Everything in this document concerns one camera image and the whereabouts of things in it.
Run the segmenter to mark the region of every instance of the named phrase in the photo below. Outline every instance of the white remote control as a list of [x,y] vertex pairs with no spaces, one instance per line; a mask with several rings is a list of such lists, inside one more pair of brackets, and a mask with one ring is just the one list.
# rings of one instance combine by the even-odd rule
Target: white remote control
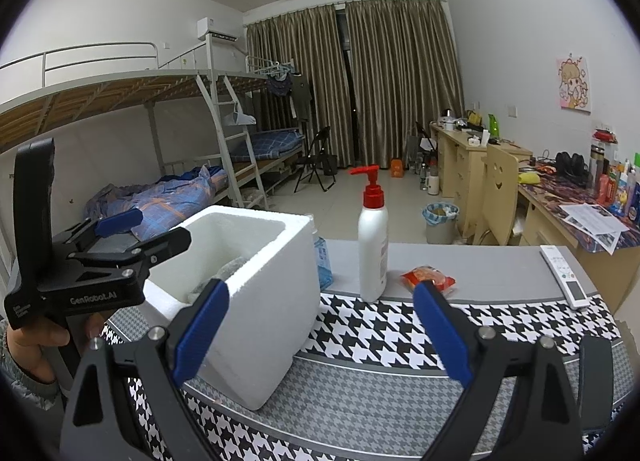
[[589,297],[582,289],[580,282],[576,279],[571,267],[555,246],[541,246],[540,253],[545,258],[553,275],[558,281],[566,301],[572,309],[580,309],[589,305]]

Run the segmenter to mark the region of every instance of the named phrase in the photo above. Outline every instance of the curtain rod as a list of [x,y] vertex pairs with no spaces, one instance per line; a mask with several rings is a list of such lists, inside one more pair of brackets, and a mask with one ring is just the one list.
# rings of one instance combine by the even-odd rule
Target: curtain rod
[[[309,10],[310,8],[319,8],[320,6],[344,6],[346,3],[355,3],[357,1],[381,1],[381,0],[349,0],[349,1],[332,1],[331,3],[323,3],[323,4],[315,4],[314,6],[307,6],[306,8],[298,8],[297,10],[291,10],[289,12],[283,12],[276,16],[265,17],[264,19],[260,19],[260,21],[249,22],[248,24],[243,24],[242,26],[247,27],[251,24],[256,24],[257,22],[268,21],[269,19],[275,19],[276,17],[285,16],[287,14],[295,14],[296,12],[301,12],[302,10]],[[442,3],[446,3],[447,0],[439,0]]]

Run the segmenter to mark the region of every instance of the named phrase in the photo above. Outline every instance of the bed ladder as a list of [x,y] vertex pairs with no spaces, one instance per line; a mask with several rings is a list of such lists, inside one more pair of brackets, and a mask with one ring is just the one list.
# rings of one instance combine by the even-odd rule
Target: bed ladder
[[[207,103],[207,107],[211,112],[213,123],[216,127],[216,134],[218,136],[218,146],[220,147],[220,158],[222,159],[222,167],[226,170],[226,173],[228,175],[229,197],[231,198],[231,201],[234,203],[234,205],[240,208],[252,208],[256,206],[259,202],[263,202],[265,210],[268,210],[269,202],[267,200],[267,194],[264,190],[264,185],[262,184],[262,178],[260,177],[260,169],[258,168],[258,163],[255,159],[254,146],[251,142],[251,136],[249,134],[249,130],[247,130],[246,125],[243,125],[241,133],[233,134],[232,136],[225,136],[223,125],[222,125],[222,118],[220,117],[220,105],[227,105],[227,104],[231,105],[232,103],[235,104],[236,102],[235,101],[232,101],[232,102],[219,101],[218,88],[216,86],[217,77],[213,76],[213,71],[212,71],[213,68],[211,66],[209,66],[209,70],[212,75],[209,78],[210,80],[209,91],[207,91],[207,88],[204,85],[204,82],[202,81],[202,78],[200,77],[200,75],[196,75],[196,83],[198,84],[200,93],[202,94],[202,96],[205,99],[205,102]],[[230,87],[231,85],[228,79],[225,80],[225,84],[227,84],[227,88]],[[238,138],[244,138],[244,141],[246,142],[246,148],[249,153],[249,158],[251,159],[251,164],[249,164],[247,167],[241,168],[240,170],[234,170],[234,164],[231,161],[231,155],[229,155],[229,148],[228,148],[227,142],[231,140],[236,140]],[[260,192],[260,196],[258,196],[256,199],[254,199],[249,203],[245,203],[244,200],[242,200],[242,193],[240,192],[238,179],[242,180],[242,178],[239,178],[239,176],[242,176],[242,174],[246,174],[247,172],[250,172],[252,170],[255,175],[255,181],[258,184],[258,191]]]

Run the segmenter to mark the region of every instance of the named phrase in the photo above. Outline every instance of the poster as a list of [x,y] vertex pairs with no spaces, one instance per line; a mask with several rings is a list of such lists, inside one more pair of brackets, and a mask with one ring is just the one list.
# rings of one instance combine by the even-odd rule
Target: poster
[[556,59],[560,107],[591,112],[591,84],[587,61],[581,56]]

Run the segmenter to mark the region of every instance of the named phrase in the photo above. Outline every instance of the air conditioner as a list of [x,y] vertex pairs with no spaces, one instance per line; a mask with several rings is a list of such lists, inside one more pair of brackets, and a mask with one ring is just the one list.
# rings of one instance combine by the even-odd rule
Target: air conditioner
[[198,39],[205,40],[207,34],[211,34],[215,42],[234,44],[238,38],[235,35],[224,34],[214,28],[213,19],[205,17],[198,21]]

